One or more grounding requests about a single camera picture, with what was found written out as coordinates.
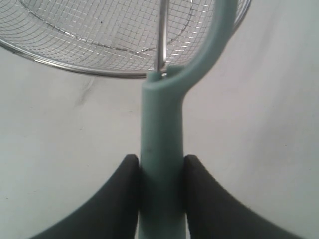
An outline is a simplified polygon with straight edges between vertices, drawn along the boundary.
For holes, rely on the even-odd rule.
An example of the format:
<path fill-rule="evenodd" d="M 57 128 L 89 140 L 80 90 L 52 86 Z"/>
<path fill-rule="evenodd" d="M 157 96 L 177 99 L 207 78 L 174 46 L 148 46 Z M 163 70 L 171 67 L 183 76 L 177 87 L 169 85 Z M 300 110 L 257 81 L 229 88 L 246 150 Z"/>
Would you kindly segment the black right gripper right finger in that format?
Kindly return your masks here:
<path fill-rule="evenodd" d="M 184 159 L 185 211 L 193 239 L 295 239 L 235 199 L 194 155 Z"/>

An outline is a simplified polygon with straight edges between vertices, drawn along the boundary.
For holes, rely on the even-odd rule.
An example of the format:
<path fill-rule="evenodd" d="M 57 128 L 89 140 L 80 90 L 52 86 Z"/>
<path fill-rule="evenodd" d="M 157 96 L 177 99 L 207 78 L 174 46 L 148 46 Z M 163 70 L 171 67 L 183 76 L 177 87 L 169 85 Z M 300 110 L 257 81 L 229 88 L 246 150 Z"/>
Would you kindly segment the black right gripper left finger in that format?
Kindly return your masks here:
<path fill-rule="evenodd" d="M 139 160 L 134 154 L 129 154 L 92 198 L 34 238 L 133 239 L 139 198 Z"/>

